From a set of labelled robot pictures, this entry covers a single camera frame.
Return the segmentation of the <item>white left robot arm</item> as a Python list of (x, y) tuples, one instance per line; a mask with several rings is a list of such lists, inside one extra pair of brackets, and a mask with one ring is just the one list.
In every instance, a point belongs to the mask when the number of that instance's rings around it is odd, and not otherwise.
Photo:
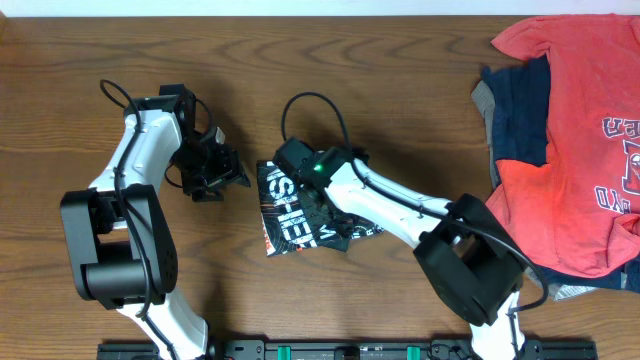
[(190, 92), (125, 105), (125, 132), (104, 171), (69, 191), (60, 212), (79, 296), (134, 321), (159, 359), (205, 359), (209, 326), (177, 287), (178, 257), (158, 193), (167, 172), (193, 202), (223, 200), (231, 184), (251, 185), (237, 150), (209, 122), (195, 127), (202, 102)]

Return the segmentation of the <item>red printed t-shirt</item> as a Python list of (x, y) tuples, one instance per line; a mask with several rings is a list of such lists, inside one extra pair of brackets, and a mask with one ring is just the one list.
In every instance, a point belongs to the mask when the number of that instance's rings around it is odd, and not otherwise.
[(486, 205), (537, 265), (606, 276), (639, 254), (639, 19), (538, 16), (492, 43), (546, 56), (551, 89), (545, 164), (498, 161)]

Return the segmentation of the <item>navy blue garment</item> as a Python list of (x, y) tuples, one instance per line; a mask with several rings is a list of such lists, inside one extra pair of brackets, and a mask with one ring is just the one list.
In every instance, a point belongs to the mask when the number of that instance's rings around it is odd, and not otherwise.
[[(507, 175), (498, 168), (500, 160), (514, 160), (535, 170), (547, 164), (547, 118), (551, 91), (551, 70), (546, 56), (533, 58), (521, 66), (495, 72), (482, 70), (482, 80), (495, 99), (492, 125), (494, 161), (500, 184), (488, 205), (508, 213)], [(552, 283), (596, 287), (597, 289), (639, 291), (639, 259), (615, 267), (609, 274), (595, 278), (576, 276), (540, 265), (545, 279)]]

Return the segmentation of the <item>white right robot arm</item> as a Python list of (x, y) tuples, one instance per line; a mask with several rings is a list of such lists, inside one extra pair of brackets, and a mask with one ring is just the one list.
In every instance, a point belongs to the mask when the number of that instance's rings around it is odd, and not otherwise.
[(293, 175), (332, 212), (362, 217), (406, 243), (440, 300), (470, 325), (479, 358), (521, 357), (518, 301), (527, 259), (480, 200), (415, 192), (341, 148), (303, 148)]

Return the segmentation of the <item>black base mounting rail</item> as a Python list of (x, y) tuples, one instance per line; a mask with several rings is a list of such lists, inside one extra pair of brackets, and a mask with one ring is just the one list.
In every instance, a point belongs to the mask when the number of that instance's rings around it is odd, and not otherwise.
[[(210, 360), (474, 360), (467, 339), (430, 342), (265, 342), (235, 340), (214, 344), (201, 356)], [(527, 340), (522, 360), (598, 360), (592, 341)]]

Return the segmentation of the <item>grey garment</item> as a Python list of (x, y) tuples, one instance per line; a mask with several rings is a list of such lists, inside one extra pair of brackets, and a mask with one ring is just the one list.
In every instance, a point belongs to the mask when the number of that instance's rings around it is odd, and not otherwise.
[[(484, 81), (480, 81), (471, 93), (471, 98), (482, 115), (485, 125), (486, 141), (489, 149), (489, 176), (492, 189), (500, 184), (500, 177), (494, 161), (492, 145), (492, 125), (495, 111), (495, 99), (491, 89)], [(554, 301), (568, 300), (597, 291), (596, 287), (552, 283), (549, 281), (549, 296)]]

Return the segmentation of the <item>black orange-lined jersey shirt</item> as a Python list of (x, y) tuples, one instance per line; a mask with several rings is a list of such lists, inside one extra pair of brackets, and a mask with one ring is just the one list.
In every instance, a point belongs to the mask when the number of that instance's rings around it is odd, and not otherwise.
[(315, 205), (273, 162), (260, 160), (256, 168), (267, 255), (319, 247), (345, 252), (351, 241), (384, 232), (362, 217)]

